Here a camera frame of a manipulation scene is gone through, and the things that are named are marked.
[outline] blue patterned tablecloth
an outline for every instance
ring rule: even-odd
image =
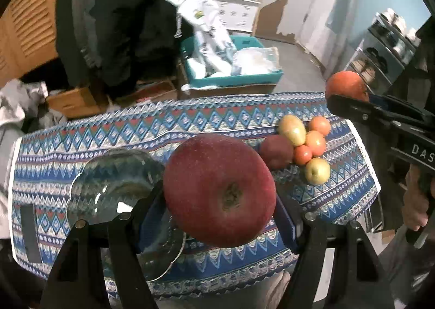
[[[324,158],[330,180],[303,184],[299,168],[274,172],[277,182],[291,181],[288,197],[305,211],[345,224],[360,215],[380,191],[364,146],[352,123],[330,114],[317,92],[235,95],[144,104],[69,122],[25,135],[16,144],[11,175],[10,227],[14,258],[27,270],[47,278],[70,231],[66,217],[70,187],[86,162],[117,147],[139,148],[166,163],[177,146],[197,134],[217,133],[256,148],[275,134],[279,119],[294,114],[304,122],[323,115],[332,124]],[[20,206],[34,204],[42,263],[30,263],[23,243]],[[188,238],[182,255],[161,279],[149,282],[155,297],[222,293],[254,284],[294,263],[273,219],[263,234],[237,248],[212,248]],[[106,279],[110,294],[116,284]]]

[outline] hand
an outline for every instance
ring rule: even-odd
[[[420,169],[411,165],[406,174],[406,186],[408,190],[403,195],[402,216],[404,224],[411,230],[417,231],[428,223],[427,211],[429,200],[418,187]],[[435,179],[431,181],[431,194],[435,197]]]

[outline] teal plastic crate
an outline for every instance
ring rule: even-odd
[[[253,36],[231,36],[231,40],[236,45],[237,50],[244,49],[246,47],[264,47],[257,38]],[[245,75],[245,76],[229,76],[229,77],[206,77],[201,79],[193,78],[192,71],[186,60],[192,57],[194,48],[194,37],[187,38],[181,43],[181,52],[184,58],[184,68],[186,70],[188,81],[192,87],[201,88],[205,86],[219,86],[219,87],[231,87],[231,86],[248,86],[251,84],[276,84],[280,80],[283,72],[282,70],[275,73],[264,73],[257,75]]]

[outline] apple stem cavity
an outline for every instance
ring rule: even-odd
[[[223,210],[228,211],[231,208],[237,208],[240,205],[242,191],[237,183],[231,183],[223,194]]]

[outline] screw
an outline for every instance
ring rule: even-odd
[[[81,228],[83,228],[85,225],[86,225],[86,221],[83,220],[83,219],[79,219],[79,220],[75,223],[74,226],[75,226],[77,229],[81,229]]]
[[[118,218],[122,221],[126,221],[130,218],[130,212],[123,212],[118,216]]]
[[[305,213],[305,219],[310,221],[310,222],[315,221],[316,218],[317,218],[316,213],[313,213],[313,212]]]
[[[361,224],[358,221],[351,221],[350,223],[351,227],[354,229],[359,229],[361,228]]]

